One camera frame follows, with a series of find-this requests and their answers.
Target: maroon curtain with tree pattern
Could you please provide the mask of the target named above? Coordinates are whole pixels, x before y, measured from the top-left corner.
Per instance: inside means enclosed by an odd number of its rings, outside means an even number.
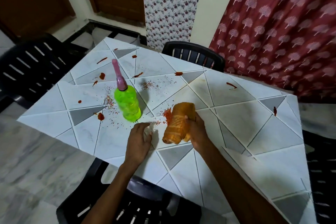
[[[336,100],[336,0],[231,0],[209,47],[225,72]]]

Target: pink cap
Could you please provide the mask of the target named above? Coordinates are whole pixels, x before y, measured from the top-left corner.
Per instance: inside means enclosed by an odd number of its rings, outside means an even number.
[[[113,67],[114,67],[115,75],[117,76],[117,87],[118,87],[118,89],[120,91],[127,90],[128,86],[127,86],[127,83],[126,83],[125,79],[121,75],[118,61],[116,59],[113,59],[112,64],[113,64]]]

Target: geometric patterned tabletop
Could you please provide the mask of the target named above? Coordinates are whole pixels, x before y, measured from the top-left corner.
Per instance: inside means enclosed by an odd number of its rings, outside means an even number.
[[[137,90],[138,122],[152,122],[154,131],[136,175],[221,215],[232,211],[190,142],[162,142],[163,112],[192,102],[223,156],[288,220],[300,222],[311,191],[305,146],[297,98],[279,89],[107,37],[18,121],[119,167],[134,124],[113,101],[113,58]]]

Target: chair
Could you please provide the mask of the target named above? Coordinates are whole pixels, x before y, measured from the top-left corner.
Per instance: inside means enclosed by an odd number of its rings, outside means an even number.
[[[80,224],[107,189],[108,163],[96,158],[79,186],[57,208],[60,224]],[[201,207],[137,176],[130,180],[113,223],[199,223]]]
[[[199,44],[183,41],[171,41],[165,44],[162,53],[200,66],[212,68],[220,72],[224,71],[224,58],[209,48]]]
[[[24,41],[0,57],[0,89],[28,109],[81,58],[50,34]]]
[[[302,134],[304,143],[314,148],[307,153],[307,164],[316,220],[336,223],[336,141],[305,130]]]

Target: marble pattern tabletop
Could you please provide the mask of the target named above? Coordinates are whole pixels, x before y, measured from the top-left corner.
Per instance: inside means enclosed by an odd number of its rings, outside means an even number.
[[[134,123],[123,118],[113,101],[113,58],[137,90],[138,122],[152,122],[154,131],[153,147],[136,175],[221,215],[232,211],[190,142],[162,142],[164,110],[192,102],[223,156],[296,222],[298,208],[311,201],[311,188],[297,98],[279,89],[105,38],[18,121],[119,167]],[[99,112],[102,121],[95,115]]]

